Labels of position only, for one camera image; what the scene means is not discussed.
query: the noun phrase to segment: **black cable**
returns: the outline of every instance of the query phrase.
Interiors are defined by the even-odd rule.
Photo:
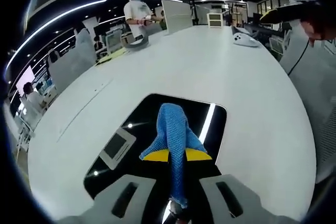
[[[297,65],[297,64],[299,63],[299,61],[301,60],[302,56],[305,54],[308,45],[309,45],[309,40],[307,41],[306,47],[305,47],[305,49],[303,50],[303,52],[302,52],[300,58],[299,58],[298,61],[295,63],[295,65],[292,67],[292,69],[289,71],[288,76],[292,73],[293,69],[296,67],[296,65]]]

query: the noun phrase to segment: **white table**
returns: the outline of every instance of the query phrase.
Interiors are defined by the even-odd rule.
[[[300,220],[314,189],[315,147],[302,101],[278,62],[264,47],[233,45],[229,27],[150,40],[89,69],[46,112],[28,154],[38,202],[55,219],[90,208],[83,186],[89,167],[139,102],[160,93],[224,106],[218,168],[273,214]]]

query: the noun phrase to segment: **blue cloth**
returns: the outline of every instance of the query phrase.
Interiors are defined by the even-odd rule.
[[[171,153],[172,187],[171,197],[182,208],[187,207],[183,188],[183,156],[186,148],[192,148],[206,153],[206,149],[197,136],[191,131],[183,109],[175,104],[163,103],[156,121],[157,136],[153,143],[144,150],[140,159],[148,154],[164,149]]]

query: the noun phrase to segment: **man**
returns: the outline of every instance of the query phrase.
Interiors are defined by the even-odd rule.
[[[129,24],[135,40],[143,38],[141,26],[148,26],[153,21],[161,21],[162,18],[155,17],[142,0],[130,0],[124,7],[126,23]]]
[[[94,43],[95,43],[95,51],[98,51],[99,49],[103,48],[103,43],[100,42],[99,36],[95,36]]]
[[[39,93],[34,91],[31,82],[27,82],[23,86],[23,91],[25,92],[27,101],[32,104],[34,109],[36,109],[39,113],[43,114],[47,103],[43,100],[43,97]]]

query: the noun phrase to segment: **yellow object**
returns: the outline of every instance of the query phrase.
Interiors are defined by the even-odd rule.
[[[270,12],[273,12],[275,11],[276,9],[273,9],[273,10],[268,10],[261,18],[260,18],[260,21],[262,20],[262,18],[264,18],[266,15],[268,15]]]
[[[114,53],[101,58],[96,63],[96,66],[100,65],[100,64],[103,64],[103,63],[105,63],[105,62],[107,62],[109,60],[115,59],[116,57],[119,57],[119,56],[123,55],[125,52],[126,52],[126,48],[123,47],[123,48],[119,49],[118,51],[115,51]]]
[[[212,158],[205,152],[186,148],[187,161],[212,160]]]
[[[159,162],[168,162],[169,150],[164,149],[148,154],[143,160],[146,161],[159,161]]]

